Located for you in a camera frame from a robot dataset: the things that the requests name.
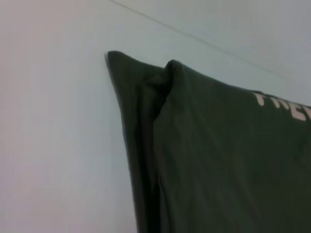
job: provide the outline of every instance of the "dark green cloth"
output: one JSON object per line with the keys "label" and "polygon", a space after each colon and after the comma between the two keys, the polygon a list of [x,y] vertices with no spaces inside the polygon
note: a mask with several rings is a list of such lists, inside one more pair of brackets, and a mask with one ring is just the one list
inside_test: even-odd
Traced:
{"label": "dark green cloth", "polygon": [[139,232],[311,232],[311,110],[108,53]]}

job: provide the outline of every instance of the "green fabric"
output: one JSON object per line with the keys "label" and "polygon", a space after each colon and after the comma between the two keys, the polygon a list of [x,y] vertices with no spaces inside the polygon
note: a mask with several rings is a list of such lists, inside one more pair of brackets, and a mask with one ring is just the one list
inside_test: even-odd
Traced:
{"label": "green fabric", "polygon": [[141,233],[311,231],[310,108],[177,61],[108,58]]}

